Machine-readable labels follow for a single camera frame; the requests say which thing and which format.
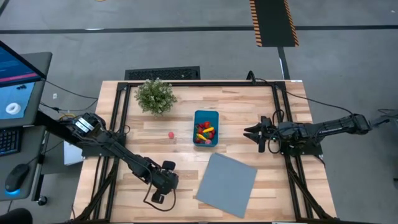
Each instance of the yellow and black caution stripe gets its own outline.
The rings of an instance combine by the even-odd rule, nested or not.
[[[256,44],[257,44],[257,46],[262,47],[259,20],[257,18],[256,4],[254,3],[254,0],[250,0],[250,10],[251,10],[251,16],[253,18],[254,35],[256,36]]]
[[[284,3],[285,3],[285,8],[286,8],[287,18],[289,19],[290,28],[292,28],[294,46],[298,47],[299,46],[299,39],[297,38],[296,28],[294,27],[293,18],[292,18],[292,15],[290,14],[289,4],[288,4],[287,0],[284,0]]]
[[[297,47],[299,40],[287,0],[250,0],[259,47]]]

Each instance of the monitor screen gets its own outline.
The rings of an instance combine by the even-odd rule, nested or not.
[[[26,65],[24,59],[18,59],[18,56],[14,56],[9,50],[0,46],[0,87],[36,82],[42,78]]]

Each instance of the blue bin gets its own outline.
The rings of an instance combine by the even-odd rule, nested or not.
[[[216,129],[216,134],[214,138],[211,140],[211,144],[197,144],[195,140],[197,138],[197,124],[203,124],[204,122],[209,121],[211,126]],[[195,112],[195,122],[193,124],[193,139],[194,145],[203,146],[203,147],[215,147],[218,144],[218,112],[217,111],[202,111],[198,110]]]

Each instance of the white paper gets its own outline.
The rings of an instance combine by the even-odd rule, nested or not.
[[[68,142],[63,142],[63,163],[66,166],[76,164],[78,162],[83,161],[81,156],[82,150],[79,147],[76,147]]]

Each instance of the computer mouse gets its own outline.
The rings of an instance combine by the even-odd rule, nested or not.
[[[13,168],[13,170],[8,174],[6,179],[6,191],[13,192],[22,186],[26,175],[29,173],[29,165],[19,164]]]

